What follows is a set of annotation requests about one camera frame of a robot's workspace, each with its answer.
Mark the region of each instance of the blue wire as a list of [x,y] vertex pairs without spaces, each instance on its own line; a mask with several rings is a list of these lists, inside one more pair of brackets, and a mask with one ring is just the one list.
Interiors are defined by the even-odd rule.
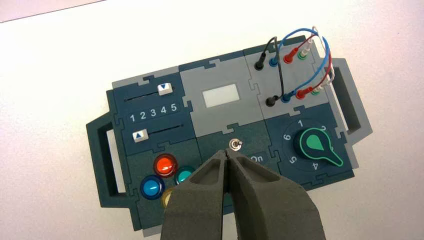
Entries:
[[301,31],[306,31],[306,32],[310,32],[310,33],[312,33],[312,34],[315,34],[315,35],[318,35],[318,32],[316,32],[316,31],[314,31],[314,30],[312,30],[312,29],[309,29],[309,28],[299,28],[299,29],[297,29],[297,30],[294,30],[294,31],[292,31],[292,32],[290,32],[289,34],[287,34],[280,42],[279,42],[279,44],[278,44],[278,50],[280,50],[280,48],[281,48],[281,46],[284,44],[284,42],[286,41],[286,39],[288,38],[288,37],[290,37],[291,35],[293,35],[293,34],[295,34],[295,33],[298,33],[298,32],[301,32]]
[[329,53],[330,53],[330,46],[329,43],[327,42],[327,40],[322,37],[322,40],[324,41],[325,44],[325,57],[324,60],[321,62],[321,65],[319,65],[318,69],[316,70],[316,72],[313,74],[313,76],[311,76],[309,78],[309,80],[305,81],[304,83],[300,84],[298,87],[296,87],[293,91],[291,91],[292,93],[295,93],[297,90],[299,90],[301,87],[309,84],[310,82],[312,82],[312,80],[314,80],[314,78],[321,72],[321,70],[324,67],[324,64],[326,64],[327,60],[329,59]]

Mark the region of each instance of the printed number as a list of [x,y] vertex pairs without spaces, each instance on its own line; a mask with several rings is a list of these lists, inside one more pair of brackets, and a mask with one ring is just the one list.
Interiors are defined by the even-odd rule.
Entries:
[[292,156],[289,160],[291,164],[294,164],[296,162],[297,158],[295,156]]
[[251,156],[250,159],[252,159],[253,161],[260,163],[262,162],[264,159],[262,158],[262,156]]

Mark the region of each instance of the control panel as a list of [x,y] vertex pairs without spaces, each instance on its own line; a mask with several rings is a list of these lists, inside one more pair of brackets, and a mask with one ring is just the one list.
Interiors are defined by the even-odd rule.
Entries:
[[[226,148],[306,190],[353,177],[352,145],[371,126],[346,60],[321,58],[312,37],[113,82],[109,112],[87,124],[101,206],[129,208],[134,230],[159,233],[173,188]],[[311,76],[323,81],[298,89]],[[117,189],[109,130],[125,192]],[[232,204],[225,195],[224,213]]]

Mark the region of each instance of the red light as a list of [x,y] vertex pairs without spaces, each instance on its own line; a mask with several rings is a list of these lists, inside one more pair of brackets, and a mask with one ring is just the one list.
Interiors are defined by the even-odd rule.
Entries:
[[165,153],[156,157],[153,164],[154,172],[164,178],[171,177],[177,171],[177,160],[171,154]]

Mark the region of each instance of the wire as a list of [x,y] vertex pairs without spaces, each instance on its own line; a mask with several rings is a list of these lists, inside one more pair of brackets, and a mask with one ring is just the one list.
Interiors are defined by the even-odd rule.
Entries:
[[[318,33],[318,28],[316,26],[312,26],[312,30],[314,30]],[[321,46],[324,49],[325,47],[324,47],[324,43],[323,43],[323,40],[321,39],[321,37],[319,38],[319,41],[321,42]],[[334,74],[333,63],[331,63],[330,68],[331,68],[331,78],[326,82],[327,85],[329,85],[334,80],[334,77],[336,76]]]
[[321,65],[319,65],[318,69],[316,70],[316,72],[304,83],[300,84],[298,87],[296,87],[293,91],[291,91],[291,94],[294,95],[296,94],[296,91],[299,90],[301,87],[309,84],[310,82],[312,82],[312,80],[314,80],[314,78],[321,72],[321,70],[324,67],[324,64],[327,62],[327,60],[329,59],[329,53],[330,53],[330,46],[327,42],[327,40],[322,37],[323,41],[324,41],[324,45],[325,45],[325,57],[324,60],[322,61]]
[[299,46],[297,46],[297,49],[300,49],[307,41],[309,41],[311,38],[317,36],[316,34],[311,34],[305,41],[303,41]]
[[312,29],[309,29],[309,28],[299,28],[299,29],[296,29],[296,30],[290,32],[289,34],[287,34],[285,37],[282,38],[282,40],[279,42],[278,50],[280,50],[281,46],[284,44],[284,42],[286,41],[286,39],[288,37],[290,37],[291,35],[293,35],[295,33],[301,32],[301,31],[306,31],[306,32],[310,32],[312,34],[318,35],[318,32],[316,32],[316,31],[314,31]]
[[267,51],[268,46],[270,45],[270,43],[271,43],[274,39],[276,39],[276,38],[277,38],[277,37],[276,37],[276,36],[274,36],[274,37],[272,37],[272,38],[268,41],[268,43],[266,43],[265,48],[263,49],[263,52],[262,52],[262,53],[265,53],[265,52]]
[[331,65],[333,64],[332,61],[333,61],[333,59],[331,57],[331,52],[329,52],[328,53],[328,67],[327,67],[327,70],[325,71],[325,75],[322,77],[321,81],[312,88],[312,90],[318,88],[324,82],[324,80],[327,78],[327,76],[330,73]]
[[275,46],[275,57],[277,58],[277,65],[278,65],[278,74],[279,74],[279,82],[281,84],[281,96],[278,97],[280,99],[284,95],[284,82],[283,82],[283,72],[281,70],[281,63],[280,63],[280,51],[277,47],[277,37],[274,37],[274,46]]

